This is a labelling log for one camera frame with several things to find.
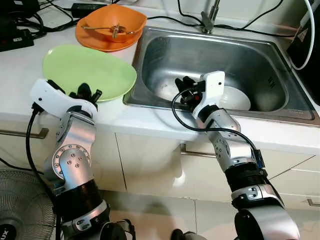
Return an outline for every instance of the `cabinet handle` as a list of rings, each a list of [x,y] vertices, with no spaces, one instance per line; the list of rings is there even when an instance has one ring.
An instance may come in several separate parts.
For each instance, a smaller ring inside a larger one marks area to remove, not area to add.
[[[320,207],[319,203],[314,203],[312,201],[312,199],[310,199],[310,198],[308,198],[307,201],[308,201],[309,206],[311,206],[311,207]]]
[[[187,155],[187,156],[212,158],[212,159],[217,158],[215,154],[203,153],[203,152],[198,152],[198,151],[187,151],[186,144],[184,144],[184,143],[180,143],[180,154]]]
[[[31,133],[30,138],[32,139],[45,139],[49,132],[48,128],[41,128],[41,131],[37,133]],[[21,131],[7,131],[7,130],[0,130],[0,135],[9,135],[9,136],[16,136],[16,137],[26,137],[25,132]]]

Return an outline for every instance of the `robotic arm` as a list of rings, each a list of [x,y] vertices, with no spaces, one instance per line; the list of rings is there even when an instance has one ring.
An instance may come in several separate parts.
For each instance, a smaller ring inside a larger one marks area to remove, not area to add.
[[[83,83],[70,97],[44,79],[37,80],[30,92],[36,104],[60,118],[56,146],[45,161],[44,175],[54,184],[56,211],[66,240],[135,239],[129,220],[110,222],[110,206],[101,198],[91,170],[96,101],[101,94],[97,90],[91,96],[89,86]]]
[[[217,105],[224,91],[225,73],[202,75],[199,82],[189,77],[176,79],[181,103],[188,105],[199,127],[208,129],[216,158],[231,188],[232,205],[238,210],[235,229],[240,240],[299,240],[297,225],[267,179],[260,151],[239,134],[241,127]],[[223,131],[211,129],[223,128]],[[174,231],[172,240],[202,240],[194,233]]]

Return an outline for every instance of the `white cable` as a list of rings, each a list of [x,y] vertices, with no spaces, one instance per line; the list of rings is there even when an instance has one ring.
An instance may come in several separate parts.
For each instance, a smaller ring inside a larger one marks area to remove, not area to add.
[[[308,52],[308,55],[306,56],[306,59],[304,61],[304,64],[301,66],[301,67],[297,67],[293,62],[292,62],[292,59],[290,58],[290,62],[291,62],[291,65],[293,66],[293,68],[295,70],[301,70],[303,69],[309,62],[309,59],[311,57],[311,53],[312,53],[312,50],[314,49],[314,43],[315,43],[315,34],[316,34],[316,28],[315,28],[315,18],[314,18],[314,13],[312,11],[312,8],[311,8],[311,5],[309,3],[309,0],[304,0],[305,2],[305,5],[308,9],[308,13],[310,15],[310,22],[311,22],[311,41],[310,41],[310,48],[309,48],[309,52]]]

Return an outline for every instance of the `sink basin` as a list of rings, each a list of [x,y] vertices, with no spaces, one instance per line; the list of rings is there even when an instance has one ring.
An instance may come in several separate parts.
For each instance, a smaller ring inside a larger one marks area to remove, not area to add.
[[[137,81],[123,101],[141,107],[170,108],[178,93],[175,79],[198,81],[225,72],[225,86],[245,93],[248,111],[233,116],[320,126],[320,119],[277,46],[272,42],[145,27],[133,66]],[[178,109],[186,106],[177,104]]]

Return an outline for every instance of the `kitchen counter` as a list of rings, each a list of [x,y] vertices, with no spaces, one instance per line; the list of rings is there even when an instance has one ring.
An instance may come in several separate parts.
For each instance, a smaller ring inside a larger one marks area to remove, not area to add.
[[[142,7],[133,8],[148,17],[164,14],[161,10]],[[59,15],[57,12],[48,10],[42,16],[43,21],[51,25],[62,24],[65,19],[64,17],[57,17],[57,14]],[[166,19],[148,20],[147,25],[199,32],[198,28],[186,27]],[[278,45],[283,54],[285,54],[283,49],[286,49],[290,43],[286,39],[218,28],[214,29],[214,34],[272,41]],[[61,32],[49,33],[43,38],[36,39],[32,47],[0,52],[1,120],[22,122],[29,120],[32,112],[29,91],[36,79],[44,77],[42,59],[49,49],[63,44],[79,45],[75,37],[74,27]],[[131,64],[136,46],[137,44],[134,44],[129,48],[111,54]],[[316,105],[309,95],[308,97],[317,113],[320,114],[320,106]],[[189,125],[194,124],[191,117],[183,119]],[[320,154],[319,127],[244,117],[235,117],[235,119],[240,123],[241,131],[258,148]],[[42,114],[36,121],[40,125],[53,125],[57,124],[57,122],[57,118],[47,114]],[[125,105],[122,98],[99,103],[96,123],[99,128],[104,128],[114,133],[171,138],[182,141],[204,141],[206,139],[204,134],[190,131],[181,126],[170,110]]]

